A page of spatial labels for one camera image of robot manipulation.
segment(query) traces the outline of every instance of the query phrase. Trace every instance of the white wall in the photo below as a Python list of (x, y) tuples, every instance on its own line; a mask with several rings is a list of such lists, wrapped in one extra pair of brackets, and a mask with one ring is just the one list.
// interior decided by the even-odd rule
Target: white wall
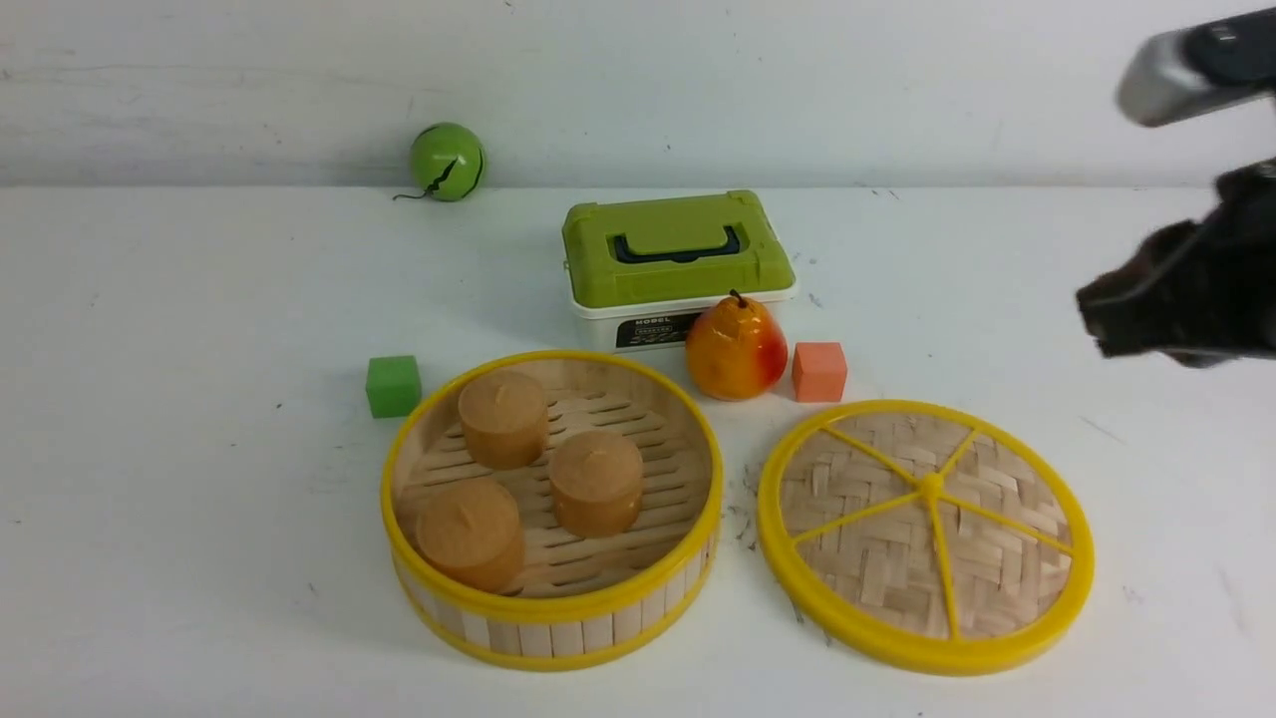
[(4, 0), (0, 182), (1201, 184), (1254, 103), (1141, 129), (1139, 42), (1263, 0)]

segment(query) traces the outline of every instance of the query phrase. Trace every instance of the orange cube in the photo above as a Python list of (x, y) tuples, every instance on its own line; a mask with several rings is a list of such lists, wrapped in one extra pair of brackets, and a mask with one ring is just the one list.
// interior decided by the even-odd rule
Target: orange cube
[(846, 390), (846, 355), (836, 341), (799, 341), (794, 347), (798, 402), (837, 403)]

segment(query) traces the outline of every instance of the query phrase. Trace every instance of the box handle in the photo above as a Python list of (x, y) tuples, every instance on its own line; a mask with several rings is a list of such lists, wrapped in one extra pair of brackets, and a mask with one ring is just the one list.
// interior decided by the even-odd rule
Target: box handle
[(735, 227), (731, 224), (722, 224), (722, 231), (726, 232), (726, 244), (709, 249), (686, 249), (683, 251), (662, 251), (660, 254), (638, 254), (629, 247), (629, 237), (623, 233), (618, 233), (611, 237), (611, 246), (616, 253), (616, 260), (621, 264), (644, 264), (647, 261), (678, 261), (680, 264), (685, 264), (688, 261), (694, 261), (701, 256), (739, 254), (741, 242), (740, 235), (736, 233)]

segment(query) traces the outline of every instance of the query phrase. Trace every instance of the robotic arm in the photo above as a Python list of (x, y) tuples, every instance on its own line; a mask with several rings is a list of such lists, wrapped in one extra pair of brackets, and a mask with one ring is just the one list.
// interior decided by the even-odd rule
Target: robotic arm
[[(1276, 8), (1159, 34), (1118, 92), (1132, 121), (1162, 126), (1276, 91)], [(1219, 205), (1162, 227), (1077, 291), (1105, 357), (1164, 352), (1187, 367), (1276, 358), (1276, 158), (1215, 180)]]

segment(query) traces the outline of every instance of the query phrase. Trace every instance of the green cube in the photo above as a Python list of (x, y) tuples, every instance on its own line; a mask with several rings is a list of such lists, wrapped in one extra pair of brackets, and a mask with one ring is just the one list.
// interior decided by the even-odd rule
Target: green cube
[(367, 361), (367, 407), (373, 417), (407, 417), (421, 403), (416, 356), (376, 356)]

